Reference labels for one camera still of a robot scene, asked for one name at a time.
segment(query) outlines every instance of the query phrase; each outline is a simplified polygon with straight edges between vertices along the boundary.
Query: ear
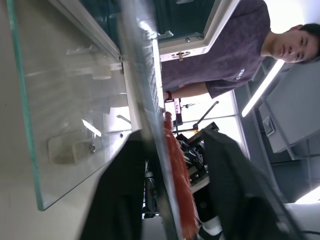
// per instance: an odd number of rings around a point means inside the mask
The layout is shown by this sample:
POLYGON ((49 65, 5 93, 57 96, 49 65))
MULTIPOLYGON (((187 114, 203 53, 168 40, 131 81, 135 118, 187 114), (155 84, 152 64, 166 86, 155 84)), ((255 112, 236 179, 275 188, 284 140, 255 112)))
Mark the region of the ear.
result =
POLYGON ((302 27, 303 27, 303 25, 302 25, 302 24, 297 25, 297 26, 293 26, 292 28, 290 28, 290 30, 289 30, 289 31, 299 30, 299 29, 300 29, 300 28, 302 28, 302 27))

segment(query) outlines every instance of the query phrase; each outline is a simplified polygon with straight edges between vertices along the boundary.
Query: t-shirt logo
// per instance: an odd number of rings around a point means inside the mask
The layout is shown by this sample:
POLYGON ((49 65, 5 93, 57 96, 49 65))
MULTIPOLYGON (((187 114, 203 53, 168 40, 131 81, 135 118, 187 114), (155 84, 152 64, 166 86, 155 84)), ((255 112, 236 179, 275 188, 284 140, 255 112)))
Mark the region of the t-shirt logo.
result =
POLYGON ((245 69, 242 69, 240 71, 239 75, 235 79, 239 80, 241 78, 241 76, 244 74, 244 72, 245 72, 245 69))

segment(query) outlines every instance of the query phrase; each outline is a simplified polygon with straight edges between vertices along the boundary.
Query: hand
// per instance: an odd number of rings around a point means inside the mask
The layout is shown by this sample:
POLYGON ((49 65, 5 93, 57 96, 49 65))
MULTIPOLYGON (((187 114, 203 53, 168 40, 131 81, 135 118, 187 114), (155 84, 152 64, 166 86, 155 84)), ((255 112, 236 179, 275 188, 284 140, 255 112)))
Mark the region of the hand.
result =
POLYGON ((163 100, 165 101, 165 100, 167 100, 169 98, 169 94, 165 91, 164 93, 163 93, 163 100))

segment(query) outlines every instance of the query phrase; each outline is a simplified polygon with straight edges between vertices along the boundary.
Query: white wall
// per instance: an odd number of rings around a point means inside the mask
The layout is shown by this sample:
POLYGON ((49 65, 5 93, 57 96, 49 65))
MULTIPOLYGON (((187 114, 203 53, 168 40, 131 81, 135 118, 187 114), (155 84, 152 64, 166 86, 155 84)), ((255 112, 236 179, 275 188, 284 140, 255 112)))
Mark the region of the white wall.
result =
POLYGON ((100 172, 47 211, 37 210, 6 0, 0 0, 0 33, 0 238, 75 239, 100 172))
POLYGON ((268 6, 271 30, 283 33, 299 24, 320 23, 319 0, 264 0, 268 6))

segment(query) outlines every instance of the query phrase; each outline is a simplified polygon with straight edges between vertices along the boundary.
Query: glass edge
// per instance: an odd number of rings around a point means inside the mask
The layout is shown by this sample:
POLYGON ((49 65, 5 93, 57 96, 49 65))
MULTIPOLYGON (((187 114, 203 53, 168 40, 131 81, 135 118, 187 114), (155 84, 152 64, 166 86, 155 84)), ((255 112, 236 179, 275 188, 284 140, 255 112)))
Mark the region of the glass edge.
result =
POLYGON ((33 185, 35 190, 36 204, 37 204, 38 210, 44 211, 46 210, 46 208, 43 204, 43 198, 41 194, 41 184, 39 181, 37 154, 35 151, 35 143, 34 143, 29 105, 28 105, 28 99, 27 99, 27 89, 26 89, 25 75, 24 75, 24 68, 23 68, 23 57, 20 49, 18 24, 16 19, 14 0, 6 0, 6 4, 7 4, 7 11, 8 11, 8 17, 9 17, 10 29, 11 29, 11 35, 12 35, 15 65, 17 69, 18 82, 20 87, 25 135, 26 135, 29 155, 32 162, 32 175, 33 175, 33 185))

